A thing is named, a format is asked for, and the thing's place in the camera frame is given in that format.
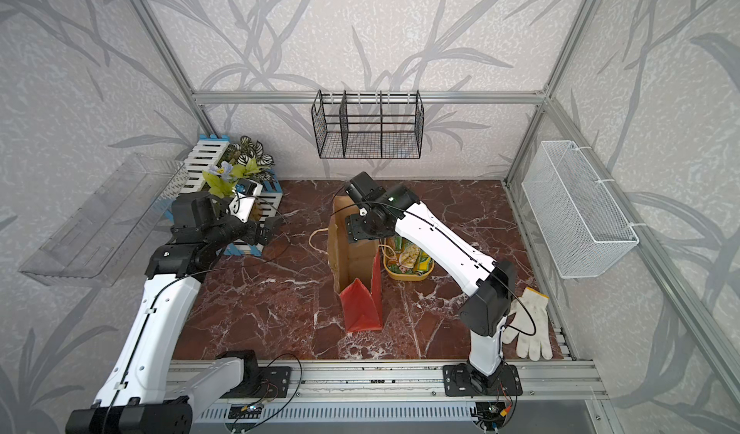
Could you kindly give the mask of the red paper bag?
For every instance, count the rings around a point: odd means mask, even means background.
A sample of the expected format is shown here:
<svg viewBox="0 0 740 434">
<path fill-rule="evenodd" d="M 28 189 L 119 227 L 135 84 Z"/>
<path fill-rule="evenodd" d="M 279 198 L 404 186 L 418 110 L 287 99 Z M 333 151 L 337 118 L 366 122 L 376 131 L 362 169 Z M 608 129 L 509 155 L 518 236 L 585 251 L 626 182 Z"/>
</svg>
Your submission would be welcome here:
<svg viewBox="0 0 740 434">
<path fill-rule="evenodd" d="M 333 290 L 338 295 L 349 333 L 381 331 L 382 249 L 379 241 L 351 241 L 347 221 L 358 208 L 348 196 L 335 196 L 331 207 L 326 249 L 314 249 L 328 256 Z"/>
</svg>

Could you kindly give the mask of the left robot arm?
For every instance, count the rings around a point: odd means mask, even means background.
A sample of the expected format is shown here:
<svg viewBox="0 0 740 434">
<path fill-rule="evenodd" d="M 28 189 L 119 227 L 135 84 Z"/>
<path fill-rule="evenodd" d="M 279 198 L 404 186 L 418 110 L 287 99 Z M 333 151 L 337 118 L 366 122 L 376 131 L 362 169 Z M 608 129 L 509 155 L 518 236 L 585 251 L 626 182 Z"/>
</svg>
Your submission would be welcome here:
<svg viewBox="0 0 740 434">
<path fill-rule="evenodd" d="M 167 375 L 198 292 L 224 250 L 238 239 L 267 244 L 281 225 L 277 216 L 251 218 L 260 192 L 259 185 L 242 182 L 231 201 L 207 191 L 177 196 L 172 237 L 150 257 L 141 306 L 117 363 L 92 406 L 71 413 L 67 432 L 188 433 L 223 395 L 259 389 L 251 350 L 225 352 L 172 392 Z"/>
</svg>

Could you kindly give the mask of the mushroom soup packet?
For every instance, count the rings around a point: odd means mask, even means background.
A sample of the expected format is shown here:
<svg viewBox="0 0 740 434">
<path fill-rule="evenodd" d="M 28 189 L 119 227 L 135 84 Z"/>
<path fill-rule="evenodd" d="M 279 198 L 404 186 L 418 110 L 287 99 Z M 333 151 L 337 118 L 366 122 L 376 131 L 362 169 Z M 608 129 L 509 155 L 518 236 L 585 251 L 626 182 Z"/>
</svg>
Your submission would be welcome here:
<svg viewBox="0 0 740 434">
<path fill-rule="evenodd" d="M 404 241 L 398 254 L 397 266 L 401 273 L 413 274 L 414 266 L 421 249 L 410 241 Z"/>
</svg>

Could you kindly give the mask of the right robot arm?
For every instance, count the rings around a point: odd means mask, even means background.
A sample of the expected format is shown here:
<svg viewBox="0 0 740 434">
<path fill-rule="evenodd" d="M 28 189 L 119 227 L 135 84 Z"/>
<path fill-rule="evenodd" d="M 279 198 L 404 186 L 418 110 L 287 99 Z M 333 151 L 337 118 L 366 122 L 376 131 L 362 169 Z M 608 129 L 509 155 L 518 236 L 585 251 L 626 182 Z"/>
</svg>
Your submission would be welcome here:
<svg viewBox="0 0 740 434">
<path fill-rule="evenodd" d="M 345 218 L 349 241 L 400 236 L 442 267 L 466 295 L 458 312 L 470 331 L 462 377 L 452 376 L 447 395 L 521 395 L 515 372 L 506 368 L 503 334 L 518 303 L 516 267 L 472 247 L 434 216 L 404 185 L 385 189 L 367 173 L 346 187 L 358 213 Z"/>
</svg>

